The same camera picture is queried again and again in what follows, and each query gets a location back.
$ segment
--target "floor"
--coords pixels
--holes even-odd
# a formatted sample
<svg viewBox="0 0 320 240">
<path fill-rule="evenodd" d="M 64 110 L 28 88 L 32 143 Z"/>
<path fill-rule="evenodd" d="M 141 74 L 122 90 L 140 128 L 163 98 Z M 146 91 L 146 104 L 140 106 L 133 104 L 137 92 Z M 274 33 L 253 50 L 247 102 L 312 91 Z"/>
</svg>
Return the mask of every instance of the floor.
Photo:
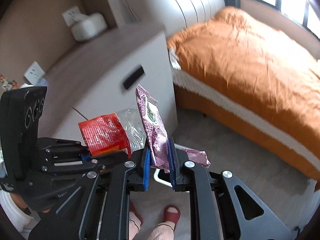
<svg viewBox="0 0 320 240">
<path fill-rule="evenodd" d="M 206 151 L 210 171 L 232 171 L 289 229 L 303 228 L 308 223 L 320 203 L 320 191 L 314 193 L 314 180 L 211 117 L 203 117 L 196 111 L 177 111 L 175 143 Z M 163 208 L 171 203 L 181 209 L 175 240 L 190 239 L 188 193 L 175 193 L 151 179 L 149 190 L 133 192 L 131 199 L 145 220 L 135 240 L 148 238 L 153 227 L 161 222 Z"/>
</svg>

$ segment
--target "red sandal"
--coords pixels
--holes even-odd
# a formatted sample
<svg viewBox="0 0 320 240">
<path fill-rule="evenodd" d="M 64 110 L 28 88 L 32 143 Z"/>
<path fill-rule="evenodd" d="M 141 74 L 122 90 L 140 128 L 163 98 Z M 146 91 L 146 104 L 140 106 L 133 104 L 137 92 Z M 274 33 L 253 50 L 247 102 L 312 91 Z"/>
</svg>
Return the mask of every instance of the red sandal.
<svg viewBox="0 0 320 240">
<path fill-rule="evenodd" d="M 135 208 L 135 206 L 134 206 L 134 204 L 132 203 L 132 201 L 130 200 L 130 208 L 129 208 L 129 211 L 130 212 L 133 212 L 135 215 L 136 215 L 136 217 L 140 220 L 140 222 L 141 222 L 141 225 L 140 226 L 142 226 L 142 224 L 143 224 L 143 218 L 139 215 L 139 213 L 137 212 L 137 210 L 136 210 L 136 208 Z"/>
<path fill-rule="evenodd" d="M 171 207 L 175 208 L 178 211 L 178 213 L 168 212 L 168 208 L 171 208 Z M 180 215 L 181 215 L 180 209 L 175 205 L 168 205 L 164 209 L 164 212 L 163 212 L 164 221 L 170 221 L 170 222 L 174 223 L 173 231 L 176 230 L 176 226 L 177 226 L 177 223 L 180 219 Z"/>
</svg>

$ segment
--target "pink pants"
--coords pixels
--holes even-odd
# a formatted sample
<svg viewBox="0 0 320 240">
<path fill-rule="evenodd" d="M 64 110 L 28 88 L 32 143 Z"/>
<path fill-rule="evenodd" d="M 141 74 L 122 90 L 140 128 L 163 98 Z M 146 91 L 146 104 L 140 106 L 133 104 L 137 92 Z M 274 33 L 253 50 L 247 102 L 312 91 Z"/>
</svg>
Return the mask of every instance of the pink pants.
<svg viewBox="0 0 320 240">
<path fill-rule="evenodd" d="M 129 240 L 132 240 L 140 230 L 140 221 L 129 214 Z M 174 223 L 164 222 L 157 225 L 148 237 L 148 240 L 173 240 Z"/>
</svg>

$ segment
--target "wall outlet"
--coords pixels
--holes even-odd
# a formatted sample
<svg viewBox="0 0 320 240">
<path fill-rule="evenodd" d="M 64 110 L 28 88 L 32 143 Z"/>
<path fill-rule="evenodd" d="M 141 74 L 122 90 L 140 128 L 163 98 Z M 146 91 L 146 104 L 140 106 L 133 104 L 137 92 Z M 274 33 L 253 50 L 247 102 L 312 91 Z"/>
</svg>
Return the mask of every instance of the wall outlet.
<svg viewBox="0 0 320 240">
<path fill-rule="evenodd" d="M 67 26 L 70 27 L 74 23 L 76 23 L 75 15 L 81 14 L 80 9 L 78 6 L 74 6 L 62 14 L 64 21 L 66 22 Z"/>
<path fill-rule="evenodd" d="M 32 85 L 35 86 L 44 74 L 45 72 L 42 70 L 39 64 L 34 61 L 25 72 L 24 76 Z"/>
</svg>

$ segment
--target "white mattress edge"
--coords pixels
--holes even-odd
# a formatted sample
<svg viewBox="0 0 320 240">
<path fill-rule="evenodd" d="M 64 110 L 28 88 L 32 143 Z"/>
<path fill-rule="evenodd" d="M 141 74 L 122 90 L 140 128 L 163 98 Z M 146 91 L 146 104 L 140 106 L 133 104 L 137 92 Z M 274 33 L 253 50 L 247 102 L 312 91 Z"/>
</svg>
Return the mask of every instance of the white mattress edge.
<svg viewBox="0 0 320 240">
<path fill-rule="evenodd" d="M 249 109 L 233 102 L 212 87 L 202 83 L 187 72 L 181 70 L 181 67 L 176 61 L 177 57 L 172 55 L 172 51 L 169 51 L 169 54 L 172 63 L 172 79 L 175 85 L 213 101 L 217 106 L 233 113 L 263 133 L 281 142 L 289 149 L 294 150 L 297 154 L 309 161 L 318 171 L 320 171 L 320 160 L 296 139 L 274 127 L 272 124 L 262 119 Z"/>
</svg>

